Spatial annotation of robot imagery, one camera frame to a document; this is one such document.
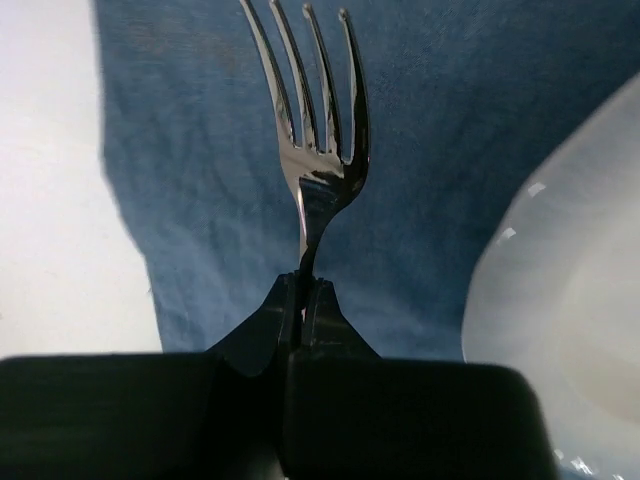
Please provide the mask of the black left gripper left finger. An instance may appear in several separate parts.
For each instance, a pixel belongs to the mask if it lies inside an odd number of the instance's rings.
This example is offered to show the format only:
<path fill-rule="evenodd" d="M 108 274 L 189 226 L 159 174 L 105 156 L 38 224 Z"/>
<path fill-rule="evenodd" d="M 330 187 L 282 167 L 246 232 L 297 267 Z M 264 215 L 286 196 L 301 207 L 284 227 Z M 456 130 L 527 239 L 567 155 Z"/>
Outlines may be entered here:
<path fill-rule="evenodd" d="M 210 479 L 298 479 L 291 455 L 298 274 L 279 275 L 265 300 L 209 352 L 218 361 L 204 424 Z"/>

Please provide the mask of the silver fork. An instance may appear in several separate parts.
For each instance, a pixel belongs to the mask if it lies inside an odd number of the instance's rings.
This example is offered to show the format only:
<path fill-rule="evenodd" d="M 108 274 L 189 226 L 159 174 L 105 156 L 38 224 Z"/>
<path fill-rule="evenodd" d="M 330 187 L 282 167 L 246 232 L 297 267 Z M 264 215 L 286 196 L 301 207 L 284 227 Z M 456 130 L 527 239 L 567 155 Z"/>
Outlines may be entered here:
<path fill-rule="evenodd" d="M 316 46 L 322 89 L 325 145 L 318 146 L 315 109 L 306 70 L 294 35 L 278 1 L 269 3 L 292 72 L 300 113 L 300 131 L 292 120 L 289 97 L 278 62 L 263 25 L 249 1 L 241 6 L 259 53 L 275 116 L 282 172 L 296 204 L 299 226 L 299 268 L 295 311 L 309 311 L 314 263 L 324 231 L 331 220 L 357 198 L 370 166 L 370 123 L 365 75 L 353 25 L 346 9 L 339 11 L 349 55 L 351 140 L 344 157 L 340 111 L 328 52 L 310 4 L 303 6 Z"/>

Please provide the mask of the white plate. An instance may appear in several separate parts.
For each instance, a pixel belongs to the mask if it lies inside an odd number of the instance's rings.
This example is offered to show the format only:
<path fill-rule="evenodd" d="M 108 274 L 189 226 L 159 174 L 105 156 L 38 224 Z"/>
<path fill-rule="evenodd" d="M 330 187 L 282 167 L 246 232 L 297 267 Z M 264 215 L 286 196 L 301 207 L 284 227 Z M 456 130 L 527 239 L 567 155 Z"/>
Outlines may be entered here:
<path fill-rule="evenodd" d="M 469 363 L 532 385 L 558 463 L 639 475 L 639 82 L 524 182 L 480 257 L 462 326 Z"/>

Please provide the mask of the blue cloth placemat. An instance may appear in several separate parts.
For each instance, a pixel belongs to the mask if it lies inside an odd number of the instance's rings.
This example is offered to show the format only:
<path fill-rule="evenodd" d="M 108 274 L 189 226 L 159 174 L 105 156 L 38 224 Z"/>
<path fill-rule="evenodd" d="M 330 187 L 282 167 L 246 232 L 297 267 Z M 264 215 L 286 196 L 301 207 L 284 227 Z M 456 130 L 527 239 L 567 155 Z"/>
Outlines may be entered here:
<path fill-rule="evenodd" d="M 457 360 L 471 272 L 511 198 L 639 69 L 635 1 L 317 1 L 343 117 L 349 12 L 371 167 L 316 272 L 377 352 Z M 99 1 L 104 171 L 162 346 L 203 350 L 298 263 L 264 71 L 236 1 Z"/>

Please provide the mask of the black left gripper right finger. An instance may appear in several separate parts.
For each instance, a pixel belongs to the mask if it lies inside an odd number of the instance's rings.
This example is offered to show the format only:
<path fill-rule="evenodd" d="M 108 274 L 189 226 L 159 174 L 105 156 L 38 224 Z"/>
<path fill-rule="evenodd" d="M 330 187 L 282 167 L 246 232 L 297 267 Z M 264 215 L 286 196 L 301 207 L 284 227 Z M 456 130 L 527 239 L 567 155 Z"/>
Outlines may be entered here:
<path fill-rule="evenodd" d="M 282 330 L 282 457 L 291 478 L 381 478 L 382 367 L 341 312 L 333 283 L 313 281 Z"/>

